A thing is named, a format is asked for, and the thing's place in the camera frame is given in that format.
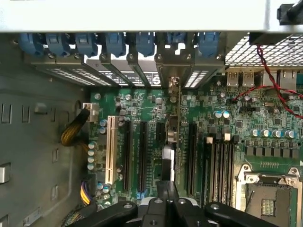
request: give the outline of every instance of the mounting hole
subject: mounting hole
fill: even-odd
[[[150,224],[151,224],[152,226],[156,226],[156,225],[158,224],[158,222],[157,222],[156,220],[152,220],[152,221],[150,221]]]

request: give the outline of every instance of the green circuit board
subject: green circuit board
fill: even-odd
[[[205,86],[204,90],[182,90],[180,101],[179,141],[175,158],[175,182],[181,197],[191,197],[200,205],[207,202],[205,194],[208,192],[209,181],[205,179],[208,170],[205,168],[205,137],[211,132],[228,132],[231,136],[239,136],[239,141],[233,147],[233,173],[235,179],[243,164],[249,164],[253,171],[287,174],[291,167],[295,167],[302,174],[303,148],[302,148],[302,120],[294,118],[283,110],[275,95],[268,95],[264,90],[256,90],[249,94],[255,98],[249,106],[256,107],[257,111],[241,112],[241,107],[248,103],[239,100],[238,103],[230,103],[230,98],[236,97],[240,92],[247,90],[245,87],[217,87]],[[118,153],[117,153],[117,180],[111,186],[110,198],[104,199],[103,194],[96,195],[97,203],[106,207],[118,200],[130,200],[140,204],[141,199],[157,195],[156,182],[160,180],[162,164],[163,143],[157,141],[157,122],[166,122],[167,116],[176,113],[178,103],[172,103],[164,89],[130,89],[130,88],[97,88],[91,93],[91,102],[98,103],[100,107],[99,120],[107,119],[109,115],[119,115],[115,103],[120,102],[125,110],[125,120],[132,122],[132,159],[130,165],[129,190],[123,186],[123,151],[125,146],[124,127],[118,129]],[[269,113],[273,105],[278,113]],[[303,114],[302,102],[296,97],[288,101],[288,105],[297,113]],[[225,113],[225,117],[217,118],[216,112]],[[140,122],[148,123],[147,139],[147,173],[146,191],[138,193],[139,171],[139,140]],[[187,192],[187,148],[188,125],[197,125],[196,135],[196,159],[193,172],[195,184],[194,193]],[[91,173],[96,174],[97,181],[101,180],[105,169],[106,135],[99,132],[99,123],[90,123],[90,141],[98,144],[95,158],[96,168]],[[266,129],[268,137],[262,137],[260,132]],[[281,138],[272,135],[274,130],[281,131]],[[294,138],[287,138],[285,132],[293,131]],[[290,206],[295,208],[296,194],[292,194]],[[292,226],[295,223],[295,213],[290,216]]]

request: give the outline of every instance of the motherboard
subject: motherboard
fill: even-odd
[[[279,226],[298,226],[302,120],[270,89],[233,100],[247,89],[218,77],[200,90],[92,90],[99,115],[90,122],[88,170],[99,209],[122,200],[140,204],[157,196],[158,181],[173,180],[180,197],[201,207],[219,201]],[[296,95],[287,95],[287,104],[303,114]]]

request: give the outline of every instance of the metal mesh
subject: metal mesh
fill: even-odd
[[[274,46],[262,46],[267,65],[270,67],[302,67],[303,35],[292,34]],[[243,37],[226,55],[226,65],[230,67],[260,67],[256,45],[249,44],[249,36]]]

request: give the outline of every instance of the chip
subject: chip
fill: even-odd
[[[242,128],[242,122],[236,122],[236,127]]]
[[[281,119],[275,119],[275,124],[281,124]]]

